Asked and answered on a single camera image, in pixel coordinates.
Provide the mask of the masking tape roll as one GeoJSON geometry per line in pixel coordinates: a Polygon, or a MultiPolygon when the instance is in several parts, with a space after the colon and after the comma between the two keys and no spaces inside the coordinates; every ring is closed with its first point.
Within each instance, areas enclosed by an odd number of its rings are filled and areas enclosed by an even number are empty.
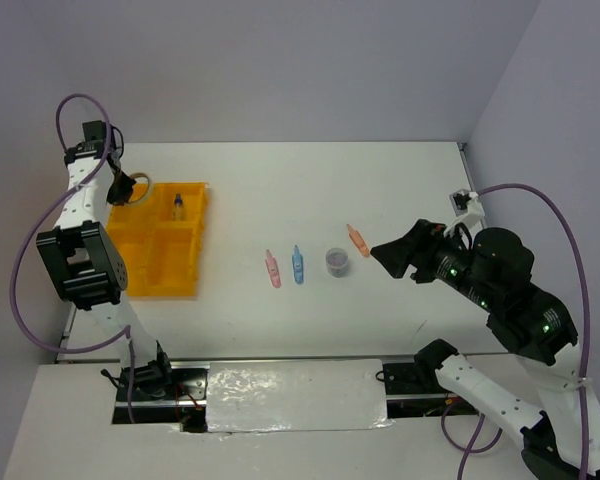
{"type": "Polygon", "coordinates": [[[144,172],[135,172],[129,175],[131,184],[131,193],[126,202],[127,205],[138,206],[146,202],[153,191],[154,182],[151,177],[144,172]]]}

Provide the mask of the small blue-capped spray bottle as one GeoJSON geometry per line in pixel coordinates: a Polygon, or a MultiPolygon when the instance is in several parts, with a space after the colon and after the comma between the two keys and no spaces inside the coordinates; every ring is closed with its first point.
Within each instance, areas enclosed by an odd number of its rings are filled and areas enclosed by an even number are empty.
{"type": "Polygon", "coordinates": [[[182,221],[184,219],[184,203],[180,193],[174,197],[172,218],[174,221],[182,221]]]}

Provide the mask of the clear jar of clips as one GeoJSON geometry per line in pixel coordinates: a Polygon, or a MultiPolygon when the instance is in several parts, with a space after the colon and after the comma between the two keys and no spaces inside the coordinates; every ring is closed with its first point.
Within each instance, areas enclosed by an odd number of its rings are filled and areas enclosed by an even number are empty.
{"type": "Polygon", "coordinates": [[[330,248],[325,254],[325,264],[328,273],[335,278],[345,277],[349,273],[349,255],[342,248],[330,248]]]}

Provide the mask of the blue correction tape dispenser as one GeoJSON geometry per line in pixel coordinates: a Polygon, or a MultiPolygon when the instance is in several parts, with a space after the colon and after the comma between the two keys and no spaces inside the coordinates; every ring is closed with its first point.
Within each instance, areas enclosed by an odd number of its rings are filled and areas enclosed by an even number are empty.
{"type": "Polygon", "coordinates": [[[302,285],[304,283],[304,260],[303,255],[297,245],[294,246],[291,259],[294,281],[297,285],[302,285]]]}

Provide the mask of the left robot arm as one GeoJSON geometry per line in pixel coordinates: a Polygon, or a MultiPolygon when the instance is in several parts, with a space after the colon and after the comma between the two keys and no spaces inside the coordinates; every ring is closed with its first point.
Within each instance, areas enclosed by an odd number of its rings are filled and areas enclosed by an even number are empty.
{"type": "Polygon", "coordinates": [[[37,235],[36,247],[62,300],[89,313],[109,337],[130,329],[113,343],[121,363],[117,383],[141,399],[162,399],[175,389],[176,374],[126,296],[127,267],[105,229],[108,208],[129,203],[136,181],[122,171],[117,127],[91,121],[82,129],[84,140],[64,157],[77,192],[63,202],[54,227],[37,235]]]}

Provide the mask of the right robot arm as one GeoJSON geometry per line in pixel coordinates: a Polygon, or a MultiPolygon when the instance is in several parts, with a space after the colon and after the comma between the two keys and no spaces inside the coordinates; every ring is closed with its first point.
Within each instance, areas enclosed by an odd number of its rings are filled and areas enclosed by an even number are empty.
{"type": "Polygon", "coordinates": [[[419,220],[403,237],[371,249],[394,278],[439,280],[483,309],[486,326],[531,378],[540,405],[510,393],[438,339],[414,356],[416,383],[472,405],[520,449],[538,479],[600,479],[600,404],[580,376],[581,346],[571,315],[531,281],[533,253],[513,232],[479,231],[465,246],[443,225],[419,220]]]}

